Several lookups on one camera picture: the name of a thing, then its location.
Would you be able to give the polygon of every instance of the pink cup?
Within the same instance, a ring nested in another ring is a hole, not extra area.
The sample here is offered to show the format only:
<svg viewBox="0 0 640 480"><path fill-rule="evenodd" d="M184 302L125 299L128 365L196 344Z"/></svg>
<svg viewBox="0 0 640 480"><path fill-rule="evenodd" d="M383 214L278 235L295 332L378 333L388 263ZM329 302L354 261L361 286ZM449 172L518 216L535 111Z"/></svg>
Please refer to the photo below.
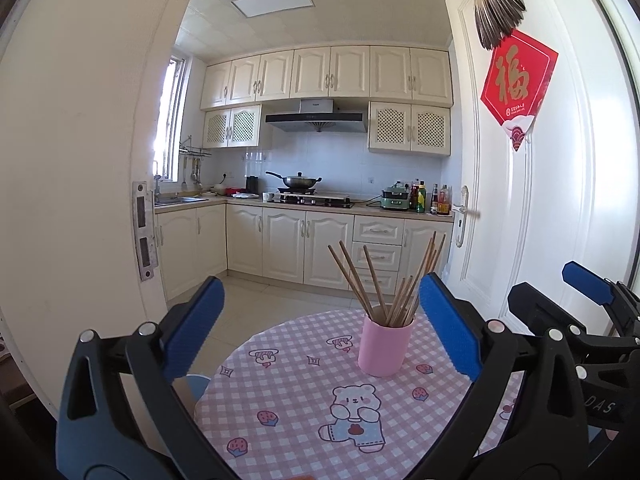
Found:
<svg viewBox="0 0 640 480"><path fill-rule="evenodd" d="M365 316L358 353L360 370L374 377L389 377L398 372L409 348L413 329L413 321L402 328L389 328Z"/></svg>

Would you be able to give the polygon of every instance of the hanging feather duster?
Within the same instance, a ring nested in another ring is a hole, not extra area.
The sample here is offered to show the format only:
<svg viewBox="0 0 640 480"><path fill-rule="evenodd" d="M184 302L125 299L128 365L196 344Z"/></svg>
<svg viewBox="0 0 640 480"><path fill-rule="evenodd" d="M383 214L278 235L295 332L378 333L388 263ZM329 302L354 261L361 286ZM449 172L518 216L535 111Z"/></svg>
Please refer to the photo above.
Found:
<svg viewBox="0 0 640 480"><path fill-rule="evenodd" d="M474 3L478 37L487 50L493 50L503 38L508 38L527 10L522 0L474 0Z"/></svg>

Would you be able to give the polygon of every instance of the ceiling panel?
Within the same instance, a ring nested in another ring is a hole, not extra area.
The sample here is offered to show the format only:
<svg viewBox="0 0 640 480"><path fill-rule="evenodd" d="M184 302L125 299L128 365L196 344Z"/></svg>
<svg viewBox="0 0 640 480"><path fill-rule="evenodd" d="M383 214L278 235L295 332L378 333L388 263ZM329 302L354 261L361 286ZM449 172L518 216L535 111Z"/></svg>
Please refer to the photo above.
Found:
<svg viewBox="0 0 640 480"><path fill-rule="evenodd" d="M315 7L244 17L232 0L190 0L176 45L205 62L298 44L403 42L446 48L444 0L313 0Z"/></svg>

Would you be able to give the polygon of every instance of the ceiling light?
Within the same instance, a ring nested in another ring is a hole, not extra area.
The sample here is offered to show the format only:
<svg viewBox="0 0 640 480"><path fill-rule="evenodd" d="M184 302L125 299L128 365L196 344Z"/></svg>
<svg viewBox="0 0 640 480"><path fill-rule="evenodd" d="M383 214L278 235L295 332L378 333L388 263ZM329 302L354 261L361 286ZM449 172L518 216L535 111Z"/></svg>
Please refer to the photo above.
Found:
<svg viewBox="0 0 640 480"><path fill-rule="evenodd" d="M311 0L236 0L232 3L248 18L279 10L314 6Z"/></svg>

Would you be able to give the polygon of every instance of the pink checkered tablecloth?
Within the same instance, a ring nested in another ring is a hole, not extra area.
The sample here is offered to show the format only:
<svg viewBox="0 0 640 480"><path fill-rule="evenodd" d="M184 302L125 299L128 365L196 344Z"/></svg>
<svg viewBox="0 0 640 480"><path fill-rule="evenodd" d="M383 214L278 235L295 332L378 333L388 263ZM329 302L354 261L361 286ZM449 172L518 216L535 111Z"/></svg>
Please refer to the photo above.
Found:
<svg viewBox="0 0 640 480"><path fill-rule="evenodd" d="M417 316L402 369L358 368L364 313L300 317L253 336L212 378L195 411L211 445L243 480L404 478L469 388L435 330ZM495 447L522 374L513 374L479 452Z"/></svg>

